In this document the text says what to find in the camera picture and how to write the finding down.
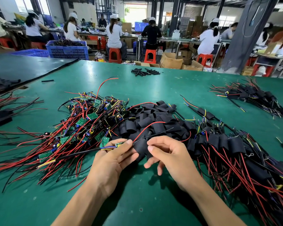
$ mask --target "forearm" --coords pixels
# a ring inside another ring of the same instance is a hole
[[[246,226],[204,179],[199,176],[196,180],[187,192],[195,201],[208,226]]]
[[[91,225],[104,201],[98,187],[84,182],[52,226]]]

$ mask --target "green workbench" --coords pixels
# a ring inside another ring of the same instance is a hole
[[[40,97],[45,102],[34,105],[32,110],[18,115],[13,121],[0,127],[0,130],[18,132],[17,126],[29,132],[50,132],[52,125],[67,117],[68,113],[57,111],[60,104],[73,97],[68,92],[97,92],[99,85],[107,78],[117,75],[119,79],[107,81],[100,89],[101,96],[113,95],[116,98],[130,98],[129,105],[141,102],[164,100],[176,104],[177,110],[186,119],[200,117],[190,110],[180,96],[184,95],[195,105],[206,108],[229,126],[249,132],[272,157],[283,161],[283,149],[275,137],[283,141],[283,118],[274,120],[267,112],[238,102],[245,111],[235,107],[224,97],[217,97],[209,92],[211,84],[224,86],[225,83],[242,81],[244,76],[155,68],[161,75],[135,76],[131,65],[99,63],[80,60],[48,76],[28,84],[27,89],[15,91],[17,96],[25,96],[19,102],[30,102]],[[54,79],[42,83],[41,80]],[[283,79],[257,78],[258,84],[265,91],[271,91],[283,106]],[[0,152],[14,146],[0,146]],[[30,147],[20,148],[0,155],[0,161],[10,159],[21,152],[28,152]],[[94,154],[84,160],[84,168],[91,165]],[[104,203],[94,225],[200,225],[203,218],[192,199],[180,191],[167,171],[157,176],[156,166],[144,169],[143,159],[138,165],[131,165],[121,174],[114,194]],[[50,225],[66,206],[78,188],[67,193],[86,175],[78,178],[56,178],[37,185],[40,175],[31,174],[22,180],[11,183],[2,194],[4,184],[12,171],[0,173],[0,225],[45,226]],[[259,225],[255,217],[238,201],[232,201],[233,211],[247,225]]]

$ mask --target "hand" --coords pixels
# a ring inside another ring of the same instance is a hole
[[[116,143],[124,141],[126,142],[109,152],[98,151],[87,176],[86,182],[99,187],[105,199],[115,190],[121,171],[139,156],[136,150],[132,148],[132,140],[112,140],[106,146],[115,146]]]
[[[191,181],[201,179],[183,143],[167,136],[160,136],[151,138],[147,144],[153,157],[144,164],[145,168],[160,161],[157,167],[158,175],[162,175],[163,168],[166,167],[183,191],[189,188]]]

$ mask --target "blue plastic basket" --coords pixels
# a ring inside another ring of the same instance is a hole
[[[137,31],[137,32],[142,32],[148,24],[149,23],[135,22],[134,30]]]
[[[49,56],[48,51],[42,50],[42,49],[28,49],[28,50],[12,52],[11,54],[23,55],[23,56],[45,57],[45,58],[48,58]]]
[[[46,44],[49,56],[57,59],[85,59],[89,60],[88,49],[86,41],[78,41],[84,46],[50,46],[54,42],[50,40]]]

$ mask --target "black shirt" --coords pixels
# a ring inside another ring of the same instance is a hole
[[[101,27],[102,25],[107,27],[107,22],[106,22],[105,19],[104,20],[102,20],[102,19],[99,20],[99,26]]]
[[[151,26],[147,25],[143,32],[141,33],[142,36],[148,36],[147,43],[148,44],[157,44],[157,38],[161,37],[160,30],[158,26]]]

